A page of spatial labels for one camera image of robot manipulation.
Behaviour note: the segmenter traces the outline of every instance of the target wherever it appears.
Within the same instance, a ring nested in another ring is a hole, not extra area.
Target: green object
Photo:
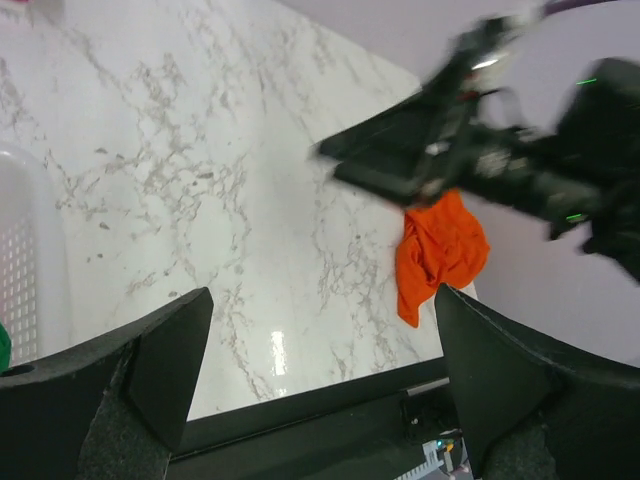
[[[0,323],[0,373],[9,368],[11,362],[11,337]]]

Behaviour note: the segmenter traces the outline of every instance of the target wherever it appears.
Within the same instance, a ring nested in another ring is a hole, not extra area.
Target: white marble countertop
[[[395,313],[402,215],[308,148],[418,81],[277,3],[48,0],[0,17],[2,140],[54,181],[75,343],[208,286],[190,418],[441,355]]]

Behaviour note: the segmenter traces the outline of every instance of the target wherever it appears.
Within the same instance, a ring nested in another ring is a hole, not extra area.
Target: orange towel
[[[404,237],[396,251],[398,315],[412,327],[418,309],[441,283],[469,285],[484,267],[489,244],[460,193],[450,191],[431,208],[408,210]]]

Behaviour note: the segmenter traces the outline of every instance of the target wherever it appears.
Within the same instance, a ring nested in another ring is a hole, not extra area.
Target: black plastic part
[[[182,440],[209,336],[213,303],[208,310],[203,307],[202,302],[187,303],[170,322],[143,333],[131,367],[127,395],[172,452]]]
[[[640,369],[513,322],[449,287],[438,291],[436,311],[476,478],[609,478],[612,458],[633,458]],[[557,477],[542,476],[541,465]],[[632,480],[637,472],[615,476]]]
[[[390,480],[424,462],[404,436],[397,395],[172,461],[167,480]]]
[[[189,422],[167,478],[396,478],[424,462],[407,438],[406,390],[444,378],[438,358]]]
[[[483,472],[493,444],[556,387],[543,364],[518,352],[500,327],[482,322],[458,295],[438,291],[438,329],[469,461],[474,472]]]
[[[204,354],[199,338],[191,342],[203,333],[206,339],[212,305],[208,290],[193,291],[1,377],[0,477],[152,480],[163,473],[171,453],[165,443],[175,444],[182,433],[195,387],[190,379]],[[148,396],[128,394],[145,389],[155,395],[154,412],[161,410],[162,418],[150,412]]]
[[[423,444],[439,438],[442,432],[460,426],[458,412],[448,385],[416,395],[402,401],[402,416],[407,439]]]
[[[446,378],[443,358],[331,385],[278,400],[239,408],[187,423],[178,455],[192,455],[261,435],[402,390]]]
[[[583,82],[556,129],[563,164],[598,184],[640,177],[640,65],[604,58]]]

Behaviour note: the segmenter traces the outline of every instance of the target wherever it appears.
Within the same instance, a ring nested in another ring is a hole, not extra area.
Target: gray marble veining
[[[271,2],[34,7],[0,17],[0,138],[54,181],[75,342],[210,287],[191,418],[441,354],[432,303],[395,313],[401,213],[308,160],[415,77]]]

